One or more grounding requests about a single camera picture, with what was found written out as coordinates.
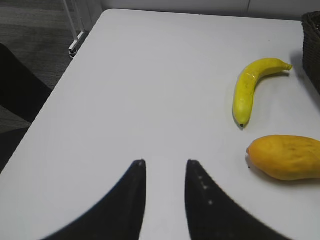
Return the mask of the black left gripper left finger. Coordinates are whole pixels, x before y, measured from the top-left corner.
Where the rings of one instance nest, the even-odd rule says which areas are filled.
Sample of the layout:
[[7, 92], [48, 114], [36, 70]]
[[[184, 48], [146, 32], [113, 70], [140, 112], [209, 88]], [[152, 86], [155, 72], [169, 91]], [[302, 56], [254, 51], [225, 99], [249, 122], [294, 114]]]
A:
[[46, 239], [138, 240], [144, 221], [146, 192], [146, 162], [135, 160], [97, 204]]

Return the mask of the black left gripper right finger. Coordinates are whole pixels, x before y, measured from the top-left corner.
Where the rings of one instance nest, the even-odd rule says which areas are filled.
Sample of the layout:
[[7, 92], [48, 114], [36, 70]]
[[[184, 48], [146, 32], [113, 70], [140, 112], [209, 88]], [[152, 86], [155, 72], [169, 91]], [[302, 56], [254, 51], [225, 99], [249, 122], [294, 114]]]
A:
[[185, 210], [192, 240], [281, 240], [236, 204], [209, 176], [199, 161], [188, 160]]

